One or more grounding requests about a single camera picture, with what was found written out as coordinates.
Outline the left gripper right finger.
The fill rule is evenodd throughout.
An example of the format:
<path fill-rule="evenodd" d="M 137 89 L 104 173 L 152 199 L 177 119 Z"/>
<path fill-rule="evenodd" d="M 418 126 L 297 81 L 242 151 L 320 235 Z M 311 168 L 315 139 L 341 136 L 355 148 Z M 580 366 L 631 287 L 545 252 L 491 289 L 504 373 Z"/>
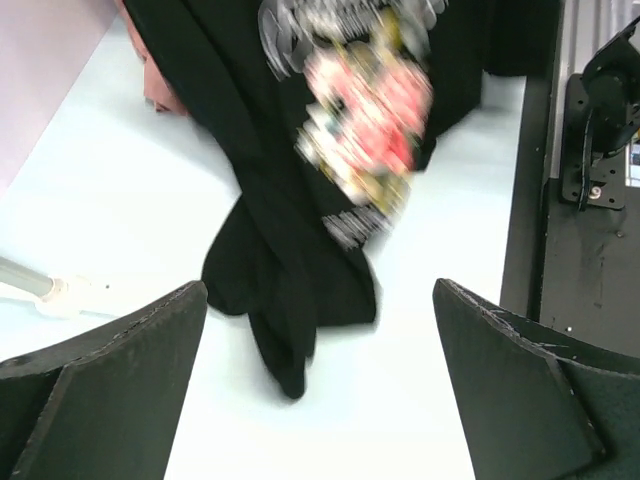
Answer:
<path fill-rule="evenodd" d="M 638 359 L 449 279 L 436 281 L 433 305 L 476 478 L 638 478 Z"/>

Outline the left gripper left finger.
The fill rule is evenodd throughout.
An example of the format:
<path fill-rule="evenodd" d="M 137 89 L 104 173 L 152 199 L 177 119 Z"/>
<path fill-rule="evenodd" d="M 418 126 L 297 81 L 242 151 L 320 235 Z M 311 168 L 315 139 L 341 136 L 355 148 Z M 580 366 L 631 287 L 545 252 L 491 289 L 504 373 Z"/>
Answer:
<path fill-rule="evenodd" d="M 207 311 L 189 282 L 1 364 L 4 479 L 161 479 Z"/>

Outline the black t-shirt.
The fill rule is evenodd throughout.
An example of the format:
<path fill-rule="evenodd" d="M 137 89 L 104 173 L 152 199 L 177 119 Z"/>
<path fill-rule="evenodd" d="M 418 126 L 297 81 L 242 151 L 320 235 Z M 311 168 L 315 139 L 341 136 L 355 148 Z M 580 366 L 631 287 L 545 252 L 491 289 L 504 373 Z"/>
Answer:
<path fill-rule="evenodd" d="M 366 325 L 363 248 L 485 75 L 544 71 L 554 1 L 129 1 L 162 78 L 241 194 L 205 258 L 208 303 L 247 315 L 298 399 L 322 327 Z"/>

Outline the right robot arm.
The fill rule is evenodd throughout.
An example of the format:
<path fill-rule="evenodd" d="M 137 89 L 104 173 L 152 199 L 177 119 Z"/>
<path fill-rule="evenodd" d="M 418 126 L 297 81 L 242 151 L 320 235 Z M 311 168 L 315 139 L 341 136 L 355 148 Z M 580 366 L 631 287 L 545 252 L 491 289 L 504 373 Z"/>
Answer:
<path fill-rule="evenodd" d="M 580 211 L 624 208 L 623 167 L 639 130 L 638 25 L 631 21 L 566 84 L 561 197 Z"/>

